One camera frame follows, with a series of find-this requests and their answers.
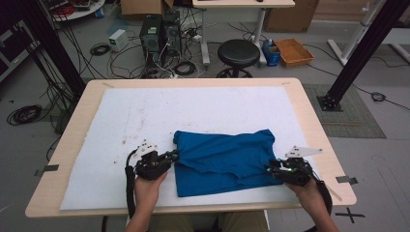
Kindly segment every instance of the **tangled wires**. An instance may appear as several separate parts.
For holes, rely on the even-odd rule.
[[[9,114],[7,122],[13,126],[38,122],[42,120],[38,119],[42,114],[42,110],[43,108],[39,104],[24,106]]]

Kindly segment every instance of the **black stool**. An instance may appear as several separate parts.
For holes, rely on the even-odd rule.
[[[221,61],[231,68],[224,69],[217,77],[239,77],[239,72],[244,73],[242,77],[252,77],[244,68],[250,67],[259,60],[259,48],[252,42],[246,40],[230,40],[223,43],[218,49]]]

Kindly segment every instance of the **person's leg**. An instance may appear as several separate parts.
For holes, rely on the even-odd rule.
[[[152,215],[149,232],[193,232],[189,215]]]
[[[222,232],[269,232],[264,211],[221,213]]]

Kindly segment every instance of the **gray mat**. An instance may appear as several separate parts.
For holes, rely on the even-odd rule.
[[[304,85],[307,96],[328,137],[386,138],[353,87],[340,102],[342,112],[322,111],[316,96],[325,96],[331,85]]]

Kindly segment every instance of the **blue cloth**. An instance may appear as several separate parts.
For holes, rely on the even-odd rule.
[[[275,159],[270,130],[238,135],[176,131],[178,196],[195,196],[280,185],[265,171]]]

